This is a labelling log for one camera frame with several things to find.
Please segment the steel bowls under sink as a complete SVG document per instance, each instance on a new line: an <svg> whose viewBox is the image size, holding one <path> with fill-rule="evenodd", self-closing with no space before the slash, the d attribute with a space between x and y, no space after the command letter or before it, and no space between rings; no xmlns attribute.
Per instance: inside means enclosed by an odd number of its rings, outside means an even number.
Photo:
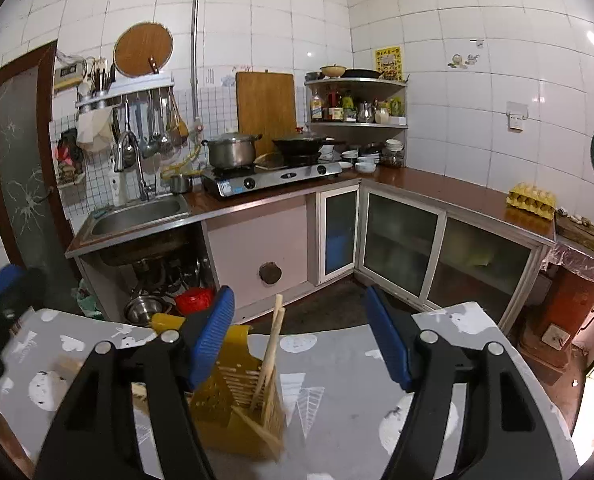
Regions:
<svg viewBox="0 0 594 480"><path fill-rule="evenodd" d="M149 326L155 314L168 314L173 304L166 298L154 295L140 295L131 299L123 309L126 322L136 326Z"/></svg>

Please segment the metal corner shelf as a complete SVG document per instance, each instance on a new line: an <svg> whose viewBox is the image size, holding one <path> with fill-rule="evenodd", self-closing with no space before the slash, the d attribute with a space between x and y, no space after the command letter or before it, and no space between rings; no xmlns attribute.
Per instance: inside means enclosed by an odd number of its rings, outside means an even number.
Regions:
<svg viewBox="0 0 594 480"><path fill-rule="evenodd" d="M407 83L367 77L305 82L307 125L313 131L404 132L409 127Z"/></svg>

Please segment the rectangular wooden cutting board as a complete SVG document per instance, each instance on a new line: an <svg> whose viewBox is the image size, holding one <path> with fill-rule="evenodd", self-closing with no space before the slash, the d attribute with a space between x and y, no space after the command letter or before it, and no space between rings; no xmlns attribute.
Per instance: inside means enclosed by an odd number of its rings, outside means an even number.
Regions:
<svg viewBox="0 0 594 480"><path fill-rule="evenodd" d="M296 132L295 80L292 74L238 72L235 74L239 133L257 136L258 156L275 152L274 140Z"/></svg>

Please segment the white wall socket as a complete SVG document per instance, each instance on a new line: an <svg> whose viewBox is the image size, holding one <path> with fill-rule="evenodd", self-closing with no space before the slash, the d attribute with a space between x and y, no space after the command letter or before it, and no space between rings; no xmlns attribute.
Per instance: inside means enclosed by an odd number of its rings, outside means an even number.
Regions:
<svg viewBox="0 0 594 480"><path fill-rule="evenodd" d="M522 132L529 116L528 105L512 101L506 102L506 118L510 131Z"/></svg>

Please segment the steel cooking pot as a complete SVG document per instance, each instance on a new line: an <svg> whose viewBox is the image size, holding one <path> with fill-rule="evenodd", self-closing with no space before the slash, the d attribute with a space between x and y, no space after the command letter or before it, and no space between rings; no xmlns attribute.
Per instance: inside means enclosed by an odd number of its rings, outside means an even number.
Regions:
<svg viewBox="0 0 594 480"><path fill-rule="evenodd" d="M262 134L225 133L212 140L202 140L208 148L209 165L220 170L250 166L257 158L256 142Z"/></svg>

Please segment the steel sink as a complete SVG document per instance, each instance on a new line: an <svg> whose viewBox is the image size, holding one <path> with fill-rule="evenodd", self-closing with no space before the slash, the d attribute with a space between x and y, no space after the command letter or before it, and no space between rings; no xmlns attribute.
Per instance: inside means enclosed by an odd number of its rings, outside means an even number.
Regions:
<svg viewBox="0 0 594 480"><path fill-rule="evenodd" d="M148 202L110 208L93 214L90 225L83 230L81 244L151 228L163 222L185 218L190 213L190 207L182 195L161 196Z"/></svg>

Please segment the wall utensil rack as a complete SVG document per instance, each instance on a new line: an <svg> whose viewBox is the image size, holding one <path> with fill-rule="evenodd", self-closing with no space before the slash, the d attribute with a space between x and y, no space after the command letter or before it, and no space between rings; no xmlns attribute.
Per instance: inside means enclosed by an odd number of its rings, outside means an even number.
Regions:
<svg viewBox="0 0 594 480"><path fill-rule="evenodd" d="M76 145L89 153L110 150L133 132L140 156L169 158L183 144L181 118L175 107L175 78L169 73L123 78L106 90L91 80L76 89Z"/></svg>

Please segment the red cabinet with plastic cover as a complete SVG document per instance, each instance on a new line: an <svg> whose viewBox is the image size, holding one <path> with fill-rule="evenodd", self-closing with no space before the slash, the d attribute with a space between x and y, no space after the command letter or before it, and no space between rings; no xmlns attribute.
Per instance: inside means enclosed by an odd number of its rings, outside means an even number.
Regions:
<svg viewBox="0 0 594 480"><path fill-rule="evenodd" d="M549 386L570 365L573 340L594 307L594 224L559 210L555 231L555 246L542 263L553 272L544 300L529 309L518 337L521 355Z"/></svg>

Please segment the red bowl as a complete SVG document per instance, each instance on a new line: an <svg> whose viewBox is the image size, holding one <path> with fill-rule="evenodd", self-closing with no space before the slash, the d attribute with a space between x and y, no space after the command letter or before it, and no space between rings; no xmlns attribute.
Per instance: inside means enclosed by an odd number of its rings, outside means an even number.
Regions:
<svg viewBox="0 0 594 480"><path fill-rule="evenodd" d="M211 288L191 287L175 296L175 310L182 316L205 311L212 305L214 296Z"/></svg>

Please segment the yellow wall poster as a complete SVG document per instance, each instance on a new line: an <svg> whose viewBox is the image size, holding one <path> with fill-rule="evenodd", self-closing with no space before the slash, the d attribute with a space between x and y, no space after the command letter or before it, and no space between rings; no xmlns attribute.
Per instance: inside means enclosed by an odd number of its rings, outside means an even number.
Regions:
<svg viewBox="0 0 594 480"><path fill-rule="evenodd" d="M374 52L375 70L385 80L403 81L403 57L401 47L385 47Z"/></svg>

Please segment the vertical metal pipe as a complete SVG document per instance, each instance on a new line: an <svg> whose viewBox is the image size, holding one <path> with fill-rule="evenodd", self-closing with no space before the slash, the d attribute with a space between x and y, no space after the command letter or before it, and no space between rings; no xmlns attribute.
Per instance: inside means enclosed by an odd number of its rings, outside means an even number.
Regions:
<svg viewBox="0 0 594 480"><path fill-rule="evenodd" d="M198 100L198 63L197 63L197 34L198 34L198 18L199 18L199 0L192 0L191 10L191 31L190 31L190 61L191 61L191 103L193 127L197 131L201 131L201 116L199 116L199 100Z"/></svg>

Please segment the white soap bottle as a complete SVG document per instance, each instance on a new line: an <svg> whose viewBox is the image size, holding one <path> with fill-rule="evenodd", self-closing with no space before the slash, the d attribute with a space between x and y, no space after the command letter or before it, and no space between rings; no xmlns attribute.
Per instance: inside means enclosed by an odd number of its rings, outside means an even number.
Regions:
<svg viewBox="0 0 594 480"><path fill-rule="evenodd" d="M109 173L109 183L111 188L112 203L115 207L126 205L126 176L122 172L111 171Z"/></svg>

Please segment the dark framed glass door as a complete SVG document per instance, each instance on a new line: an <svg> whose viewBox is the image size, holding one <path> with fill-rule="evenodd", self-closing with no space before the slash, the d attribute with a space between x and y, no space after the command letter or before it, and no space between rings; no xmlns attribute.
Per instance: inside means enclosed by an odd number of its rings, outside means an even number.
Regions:
<svg viewBox="0 0 594 480"><path fill-rule="evenodd" d="M43 306L76 313L73 239L55 176L52 122L55 41L0 68L0 237L8 261L46 277Z"/></svg>

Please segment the kitchen counter cabinets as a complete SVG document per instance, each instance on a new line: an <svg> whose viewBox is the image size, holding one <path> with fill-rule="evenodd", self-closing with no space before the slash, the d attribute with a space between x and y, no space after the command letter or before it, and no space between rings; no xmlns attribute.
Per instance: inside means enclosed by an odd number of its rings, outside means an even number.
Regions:
<svg viewBox="0 0 594 480"><path fill-rule="evenodd" d="M513 325L553 247L555 227L506 196L438 174L353 171L234 198L182 195L191 213L67 250L105 318L121 321L132 280L126 260L203 248L210 280L235 292L237 322L343 278L375 284L420 311L475 301Z"/></svg>

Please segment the yellow egg tray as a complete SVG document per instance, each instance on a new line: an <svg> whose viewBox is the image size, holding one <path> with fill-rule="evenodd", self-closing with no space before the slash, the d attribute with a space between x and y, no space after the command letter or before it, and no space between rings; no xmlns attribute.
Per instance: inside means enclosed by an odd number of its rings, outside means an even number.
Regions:
<svg viewBox="0 0 594 480"><path fill-rule="evenodd" d="M558 209L553 193L525 182L518 183L510 189L506 195L506 203L546 220L553 220Z"/></svg>

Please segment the beige wall control box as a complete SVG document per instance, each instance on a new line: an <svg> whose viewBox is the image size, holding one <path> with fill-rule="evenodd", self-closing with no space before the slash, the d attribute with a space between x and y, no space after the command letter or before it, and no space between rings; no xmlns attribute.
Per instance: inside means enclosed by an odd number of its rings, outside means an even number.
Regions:
<svg viewBox="0 0 594 480"><path fill-rule="evenodd" d="M79 86L85 77L83 62L76 62L56 68L54 72L54 93Z"/></svg>

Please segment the steel faucet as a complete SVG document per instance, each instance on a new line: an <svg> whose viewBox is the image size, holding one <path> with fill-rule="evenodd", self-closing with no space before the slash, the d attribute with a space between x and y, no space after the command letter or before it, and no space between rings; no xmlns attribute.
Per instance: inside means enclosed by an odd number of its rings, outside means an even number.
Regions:
<svg viewBox="0 0 594 480"><path fill-rule="evenodd" d="M138 196L142 202L148 202L151 195L156 192L156 185L146 183L136 137L132 131L126 130L120 133L114 146L114 172L123 172L130 164L136 168Z"/></svg>

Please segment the grey polar bear tablecloth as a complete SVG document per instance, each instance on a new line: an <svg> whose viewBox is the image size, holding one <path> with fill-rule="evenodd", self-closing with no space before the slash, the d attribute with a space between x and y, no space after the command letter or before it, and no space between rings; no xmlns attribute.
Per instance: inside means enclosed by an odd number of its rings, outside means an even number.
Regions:
<svg viewBox="0 0 594 480"><path fill-rule="evenodd" d="M535 398L565 479L578 469L567 424L544 388L499 327L474 302L415 322L450 344L506 348ZM153 339L146 328L89 320L54 310L26 315L4 352L0 413L32 460L40 448L76 368L101 340L131 347ZM220 479L377 479L382 476L407 416L411 398L392 382L370 327L282 338L276 355L286 416L280 460L252 462L212 452Z"/></svg>

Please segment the steel gas stove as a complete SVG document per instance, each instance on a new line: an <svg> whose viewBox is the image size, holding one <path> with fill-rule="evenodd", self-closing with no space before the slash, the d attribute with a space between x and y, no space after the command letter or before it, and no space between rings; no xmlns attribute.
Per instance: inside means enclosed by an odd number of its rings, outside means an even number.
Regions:
<svg viewBox="0 0 594 480"><path fill-rule="evenodd" d="M267 188L333 177L342 172L339 162L272 170L247 167L218 171L208 168L201 174L201 185L216 198L231 198Z"/></svg>

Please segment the black wok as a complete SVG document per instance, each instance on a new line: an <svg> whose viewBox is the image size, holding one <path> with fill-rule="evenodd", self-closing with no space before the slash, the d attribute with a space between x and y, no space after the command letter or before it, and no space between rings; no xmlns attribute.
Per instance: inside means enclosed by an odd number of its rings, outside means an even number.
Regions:
<svg viewBox="0 0 594 480"><path fill-rule="evenodd" d="M345 141L329 136L293 136L274 139L273 144L288 167L299 167L315 165L320 158L322 146L344 145Z"/></svg>

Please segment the round wooden cutting board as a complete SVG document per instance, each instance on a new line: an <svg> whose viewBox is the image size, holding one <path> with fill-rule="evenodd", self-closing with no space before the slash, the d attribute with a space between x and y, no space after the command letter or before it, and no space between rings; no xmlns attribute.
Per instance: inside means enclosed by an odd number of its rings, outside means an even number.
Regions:
<svg viewBox="0 0 594 480"><path fill-rule="evenodd" d="M158 74L171 58L173 37L155 22L140 22L128 28L114 44L112 60L126 77Z"/></svg>

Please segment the glass jar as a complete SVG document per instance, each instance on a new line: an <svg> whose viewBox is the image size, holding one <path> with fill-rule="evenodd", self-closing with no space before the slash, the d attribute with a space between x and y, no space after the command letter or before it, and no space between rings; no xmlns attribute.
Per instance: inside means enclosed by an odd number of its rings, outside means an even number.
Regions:
<svg viewBox="0 0 594 480"><path fill-rule="evenodd" d="M402 168L405 163L403 142L397 139L385 140L379 163L390 168Z"/></svg>

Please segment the yellow slotted utensil holder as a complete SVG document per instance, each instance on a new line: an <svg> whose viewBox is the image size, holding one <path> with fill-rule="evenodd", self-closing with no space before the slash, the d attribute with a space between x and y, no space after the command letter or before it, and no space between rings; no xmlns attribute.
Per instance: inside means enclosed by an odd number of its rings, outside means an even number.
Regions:
<svg viewBox="0 0 594 480"><path fill-rule="evenodd" d="M279 460L284 451L285 414L277 385L275 359L285 310L273 314L265 355L249 352L248 325L227 331L210 377L186 396L199 440L212 451L245 456L251 460ZM232 412L241 408L257 424L283 441L283 448L269 446Z"/></svg>

